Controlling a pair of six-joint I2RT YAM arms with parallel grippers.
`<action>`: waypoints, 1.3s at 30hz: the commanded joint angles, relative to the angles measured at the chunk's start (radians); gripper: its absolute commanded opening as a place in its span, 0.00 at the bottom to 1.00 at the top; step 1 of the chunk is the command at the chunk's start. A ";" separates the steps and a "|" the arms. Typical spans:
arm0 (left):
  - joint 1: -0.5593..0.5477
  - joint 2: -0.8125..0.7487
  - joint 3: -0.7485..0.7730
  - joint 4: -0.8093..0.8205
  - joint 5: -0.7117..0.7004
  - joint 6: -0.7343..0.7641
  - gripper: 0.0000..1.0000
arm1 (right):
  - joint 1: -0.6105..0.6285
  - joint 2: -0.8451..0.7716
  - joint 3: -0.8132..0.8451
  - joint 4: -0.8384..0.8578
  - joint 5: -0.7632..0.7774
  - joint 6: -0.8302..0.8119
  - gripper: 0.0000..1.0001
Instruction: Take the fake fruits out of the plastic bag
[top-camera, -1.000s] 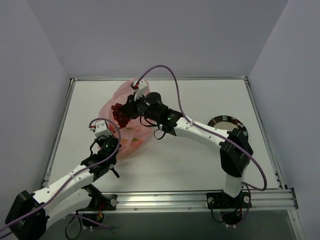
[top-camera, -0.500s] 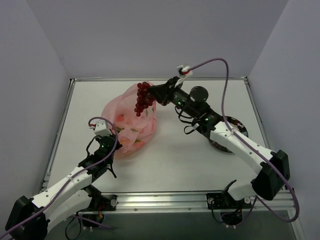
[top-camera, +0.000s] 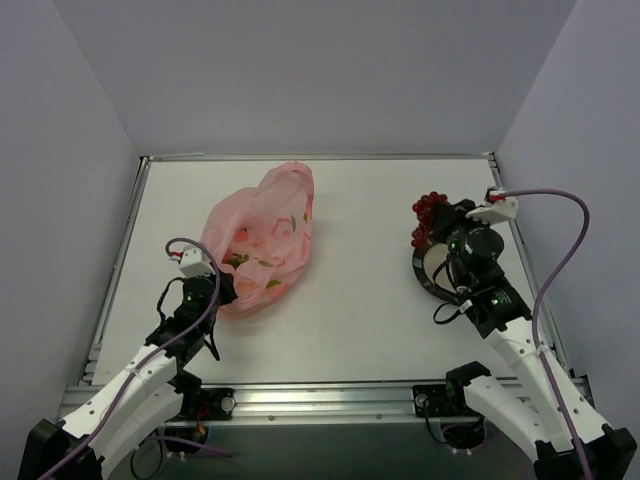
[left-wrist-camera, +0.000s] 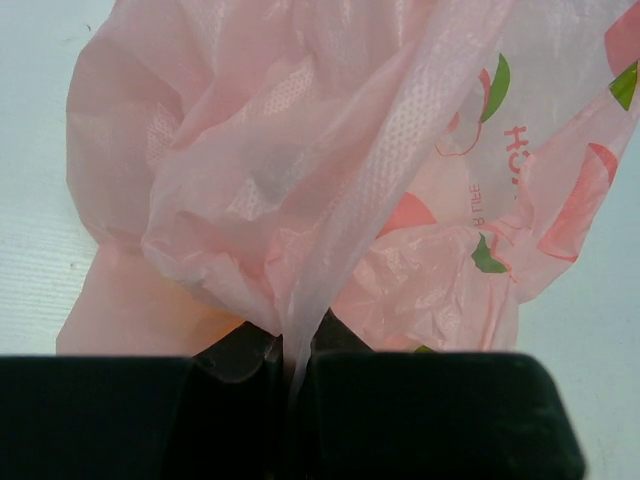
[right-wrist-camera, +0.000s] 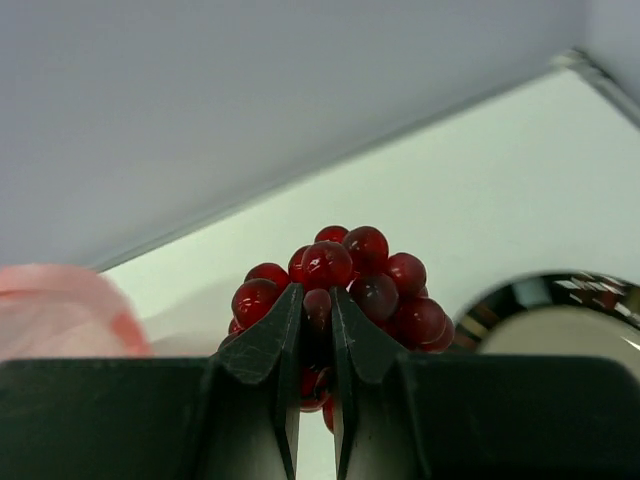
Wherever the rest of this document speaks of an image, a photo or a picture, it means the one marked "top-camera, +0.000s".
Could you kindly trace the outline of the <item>red fake cherry tomatoes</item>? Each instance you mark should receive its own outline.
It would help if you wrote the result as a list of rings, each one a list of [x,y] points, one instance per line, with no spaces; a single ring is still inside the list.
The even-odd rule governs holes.
[[[238,269],[242,264],[249,260],[249,256],[246,254],[239,254],[231,252],[223,259],[223,264],[231,266],[233,269]]]

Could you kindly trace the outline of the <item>dark red fake grapes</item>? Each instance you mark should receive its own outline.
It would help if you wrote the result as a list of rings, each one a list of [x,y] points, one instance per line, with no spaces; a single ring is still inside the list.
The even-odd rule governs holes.
[[[448,197],[445,194],[432,191],[429,194],[422,195],[412,205],[412,211],[418,221],[417,227],[411,233],[412,247],[421,248],[432,243],[432,231],[436,214],[441,206],[448,204]]]

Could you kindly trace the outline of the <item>pink plastic bag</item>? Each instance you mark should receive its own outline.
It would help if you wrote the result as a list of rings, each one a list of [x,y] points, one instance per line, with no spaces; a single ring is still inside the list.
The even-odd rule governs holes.
[[[239,319],[272,305],[299,279],[311,255],[314,193],[312,170],[291,161],[211,210],[200,242],[220,271],[233,277],[236,299],[221,308],[225,317]],[[231,252],[249,260],[233,269],[223,264]]]

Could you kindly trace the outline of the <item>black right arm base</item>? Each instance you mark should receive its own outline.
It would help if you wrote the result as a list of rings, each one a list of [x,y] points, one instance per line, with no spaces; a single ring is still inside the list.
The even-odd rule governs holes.
[[[412,395],[415,415],[437,444],[472,451],[486,442],[484,417],[450,396],[444,383],[414,385]]]

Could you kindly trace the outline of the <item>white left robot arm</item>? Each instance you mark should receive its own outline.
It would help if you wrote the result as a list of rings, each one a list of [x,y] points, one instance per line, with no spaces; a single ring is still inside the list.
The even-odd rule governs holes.
[[[217,310],[235,298],[228,274],[184,279],[179,307],[123,370],[59,422],[42,420],[29,432],[19,478],[106,479],[164,422],[194,417],[202,382],[184,368],[214,346]]]

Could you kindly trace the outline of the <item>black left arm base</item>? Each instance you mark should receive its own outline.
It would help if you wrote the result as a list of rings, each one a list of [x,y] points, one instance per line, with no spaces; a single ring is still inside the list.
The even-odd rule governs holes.
[[[165,428],[172,437],[205,444],[210,434],[209,422],[230,421],[235,408],[231,388],[204,388],[185,393],[179,414]]]

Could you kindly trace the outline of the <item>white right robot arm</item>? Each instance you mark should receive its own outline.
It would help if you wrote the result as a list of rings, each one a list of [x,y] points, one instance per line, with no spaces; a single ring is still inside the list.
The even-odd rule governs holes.
[[[574,385],[542,341],[536,310],[528,308],[498,263],[504,249],[494,224],[516,206],[495,196],[434,208],[432,238],[448,248],[443,265],[456,290],[456,313],[504,360],[528,394],[525,405],[479,362],[446,375],[444,400],[492,422],[532,461],[539,479],[621,479],[637,450],[625,428],[615,429]]]

